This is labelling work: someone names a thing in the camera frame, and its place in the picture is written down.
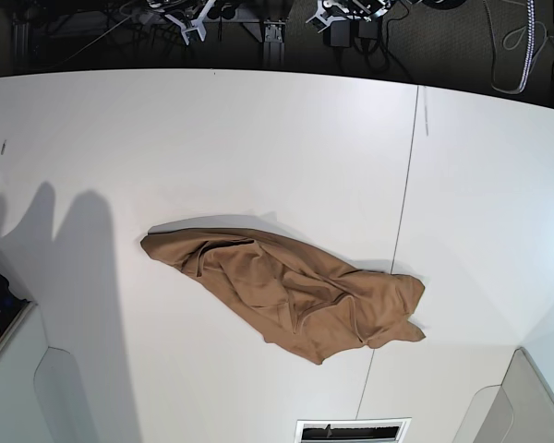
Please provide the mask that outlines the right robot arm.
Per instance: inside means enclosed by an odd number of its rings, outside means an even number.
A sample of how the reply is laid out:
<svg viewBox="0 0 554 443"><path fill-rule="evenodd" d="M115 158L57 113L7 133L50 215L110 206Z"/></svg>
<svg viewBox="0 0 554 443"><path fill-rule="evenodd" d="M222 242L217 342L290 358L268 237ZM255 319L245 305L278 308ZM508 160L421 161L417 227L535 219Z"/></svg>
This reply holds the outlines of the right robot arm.
<svg viewBox="0 0 554 443"><path fill-rule="evenodd" d="M160 24L163 21L175 25L185 45L189 46L193 39L200 42L206 40L204 21L215 4L215 0L141 1L138 21L143 25Z"/></svg>

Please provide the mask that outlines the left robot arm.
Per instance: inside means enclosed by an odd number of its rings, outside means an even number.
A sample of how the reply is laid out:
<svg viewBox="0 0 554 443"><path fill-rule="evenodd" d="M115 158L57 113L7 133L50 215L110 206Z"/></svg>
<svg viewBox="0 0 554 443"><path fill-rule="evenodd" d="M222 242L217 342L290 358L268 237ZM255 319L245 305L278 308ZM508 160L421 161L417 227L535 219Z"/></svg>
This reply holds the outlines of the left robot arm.
<svg viewBox="0 0 554 443"><path fill-rule="evenodd" d="M318 33L340 21L373 22L387 14L395 1L392 0L318 0L315 13L306 21Z"/></svg>

